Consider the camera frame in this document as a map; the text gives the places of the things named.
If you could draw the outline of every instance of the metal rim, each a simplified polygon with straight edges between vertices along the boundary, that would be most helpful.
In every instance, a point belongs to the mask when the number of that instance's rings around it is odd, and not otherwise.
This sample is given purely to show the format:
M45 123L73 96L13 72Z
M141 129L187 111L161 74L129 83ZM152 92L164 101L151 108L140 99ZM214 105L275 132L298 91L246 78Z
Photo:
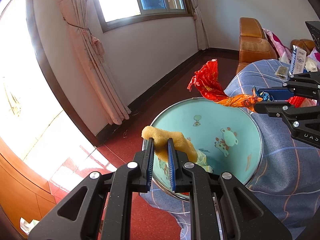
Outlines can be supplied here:
M188 99L185 99L185 100L182 100L180 102L177 102L169 107L167 107L166 109L164 109L160 114L158 114L154 119L153 121L151 122L150 126L152 126L155 121L159 118L159 116L161 116L165 111L167 111L168 109L178 105L178 104L181 104L181 103L184 103L186 101L190 101L190 100L196 100L196 99L202 99L204 97L193 97L193 98L188 98ZM259 156L259 162L258 162L258 165L256 167L256 169L254 170L254 172L252 173L252 175L243 183L245 186L247 186L249 184L249 182L252 180L252 178L255 176L258 168L260 167L261 165L261 161L262 161L262 157L263 157L263 150L264 150L264 145L263 145L263 138L262 138L262 134L261 134L261 130L257 124L257 122L251 117L250 114L248 114L246 111L244 111L242 108L239 108L241 109L247 116L250 117L250 119L253 121L253 123L255 124L257 130L258 130L258 133L259 133L259 138L260 138L260 156ZM143 143L142 143L142 150L145 150L146 149L146 143L147 143L147 140L143 139ZM153 182L161 189L163 190L165 193L167 193L168 195L178 199L178 200L182 200L182 201L185 201L185 202L189 202L189 197L187 198L187 196L185 197L182 197L181 195L178 195L179 193L174 193L174 192L171 192L170 190L168 190L166 187L164 187L160 182L159 180L152 174L152 180Z

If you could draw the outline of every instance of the curtain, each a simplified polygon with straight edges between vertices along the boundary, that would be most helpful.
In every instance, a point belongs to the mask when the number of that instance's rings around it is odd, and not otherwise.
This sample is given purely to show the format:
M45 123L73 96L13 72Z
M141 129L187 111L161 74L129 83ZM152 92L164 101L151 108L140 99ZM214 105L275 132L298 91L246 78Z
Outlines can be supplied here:
M63 18L68 24L76 55L105 109L109 124L120 125L122 120L129 119L130 110L121 102L106 74L102 43L88 29L89 1L58 0L58 3Z
M209 48L208 36L203 25L201 11L198 6L198 0L190 0L190 1L191 1L191 6L194 10L194 19L196 23L198 48L201 50L208 49Z

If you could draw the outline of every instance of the window sill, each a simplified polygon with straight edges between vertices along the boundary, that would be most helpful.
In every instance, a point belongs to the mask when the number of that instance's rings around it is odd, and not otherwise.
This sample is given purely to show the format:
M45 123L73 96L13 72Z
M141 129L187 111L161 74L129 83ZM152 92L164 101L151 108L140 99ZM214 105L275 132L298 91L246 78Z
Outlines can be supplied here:
M164 18L174 18L174 17L193 17L191 13L166 13L166 14L149 14L149 15L137 15L123 19L117 19L110 22L105 22L101 24L103 33L111 31L123 26L127 26L134 23L164 19Z

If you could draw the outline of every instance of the window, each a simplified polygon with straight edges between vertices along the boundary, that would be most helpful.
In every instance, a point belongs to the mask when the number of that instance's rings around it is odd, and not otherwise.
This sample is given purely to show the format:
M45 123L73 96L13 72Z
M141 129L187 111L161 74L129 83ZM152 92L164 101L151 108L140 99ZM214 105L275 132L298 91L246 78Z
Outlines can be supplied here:
M191 16L188 0L93 1L103 32L141 21Z

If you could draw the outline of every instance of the red knitted object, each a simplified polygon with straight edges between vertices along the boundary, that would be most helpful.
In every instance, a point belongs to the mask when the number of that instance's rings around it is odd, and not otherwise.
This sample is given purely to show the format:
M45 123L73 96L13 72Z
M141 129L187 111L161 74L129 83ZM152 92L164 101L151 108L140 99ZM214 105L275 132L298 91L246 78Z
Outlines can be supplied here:
M297 108L297 107L301 106L301 104L304 100L305 100L305 98L303 98L303 97L292 97L292 98L289 98L288 102L291 105L294 105L295 108Z

